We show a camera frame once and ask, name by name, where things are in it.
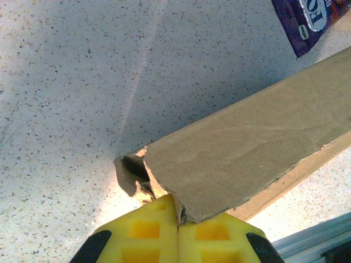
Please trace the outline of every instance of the speckled countertop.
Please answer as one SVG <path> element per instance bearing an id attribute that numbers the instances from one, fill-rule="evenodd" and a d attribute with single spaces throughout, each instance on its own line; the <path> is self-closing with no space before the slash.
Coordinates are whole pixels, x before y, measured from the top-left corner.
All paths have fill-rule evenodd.
<path id="1" fill-rule="evenodd" d="M 2 1 L 0 261 L 67 262 L 97 226 L 138 207 L 114 157 L 346 48 L 350 21 L 297 60 L 270 0 Z M 305 225 L 287 220 L 286 233 L 350 210 L 338 202 L 350 155 L 276 203 L 309 217 L 320 198 L 337 204 Z M 334 199 L 301 195 L 340 180 Z"/>

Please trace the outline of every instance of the white lettering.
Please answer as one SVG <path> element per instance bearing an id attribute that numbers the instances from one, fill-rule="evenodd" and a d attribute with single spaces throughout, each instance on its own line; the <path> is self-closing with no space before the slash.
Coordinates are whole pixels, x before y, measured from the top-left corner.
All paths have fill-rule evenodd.
<path id="1" fill-rule="evenodd" d="M 330 0 L 299 0 L 308 27 L 319 32 L 327 25 L 327 1 Z"/>
<path id="2" fill-rule="evenodd" d="M 326 7 L 331 6 L 331 0 L 325 0 L 325 6 Z"/>
<path id="3" fill-rule="evenodd" d="M 305 25 L 299 26 L 298 30 L 300 31 L 300 36 L 301 36 L 302 40 L 306 40 L 309 38 L 308 30 L 307 30 L 307 27 Z"/>

